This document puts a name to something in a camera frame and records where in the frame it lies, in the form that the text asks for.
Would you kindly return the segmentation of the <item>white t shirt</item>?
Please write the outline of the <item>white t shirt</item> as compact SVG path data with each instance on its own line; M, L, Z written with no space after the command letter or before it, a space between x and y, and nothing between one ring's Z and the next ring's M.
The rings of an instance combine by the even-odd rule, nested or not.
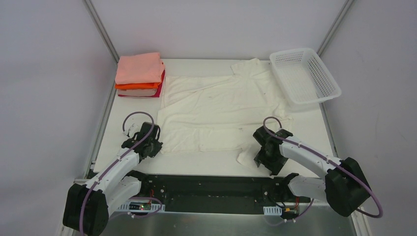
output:
M253 133L267 117L273 130L291 129L293 117L267 62L233 64L228 76L168 76L157 123L163 154L239 150L255 156Z

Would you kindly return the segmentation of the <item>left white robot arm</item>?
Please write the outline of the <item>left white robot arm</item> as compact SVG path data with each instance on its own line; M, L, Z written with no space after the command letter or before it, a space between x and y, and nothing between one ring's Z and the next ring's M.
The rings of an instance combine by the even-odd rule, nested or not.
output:
M159 153L163 145L159 134L158 125L144 122L136 133L128 132L128 139L103 171L84 184L73 184L67 193L63 225L84 235L100 235L110 216L140 192L141 181L128 173Z

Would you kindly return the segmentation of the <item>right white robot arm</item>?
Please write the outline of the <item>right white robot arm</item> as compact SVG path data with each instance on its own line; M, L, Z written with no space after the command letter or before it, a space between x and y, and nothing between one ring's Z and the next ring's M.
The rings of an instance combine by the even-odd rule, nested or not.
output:
M253 137L261 146L254 161L257 166L266 167L272 176L278 175L288 160L301 164L316 175L288 174L281 183L285 193L327 202L344 217L350 216L372 197L369 183L356 160L324 155L304 145L285 129L272 133L260 127Z

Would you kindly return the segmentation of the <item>white plastic basket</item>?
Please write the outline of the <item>white plastic basket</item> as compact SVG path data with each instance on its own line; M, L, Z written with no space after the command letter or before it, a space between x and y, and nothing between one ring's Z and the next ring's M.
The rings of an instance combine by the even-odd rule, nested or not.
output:
M311 48L297 48L270 54L274 76L294 111L341 96L341 89L318 54Z

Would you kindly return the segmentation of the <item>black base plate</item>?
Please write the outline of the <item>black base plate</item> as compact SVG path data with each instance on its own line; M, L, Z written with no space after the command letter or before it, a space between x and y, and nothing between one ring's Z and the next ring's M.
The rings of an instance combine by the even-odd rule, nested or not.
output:
M162 212L263 214L265 207L309 203L284 188L284 178L148 175L130 171L127 176L142 182L133 201L152 197Z

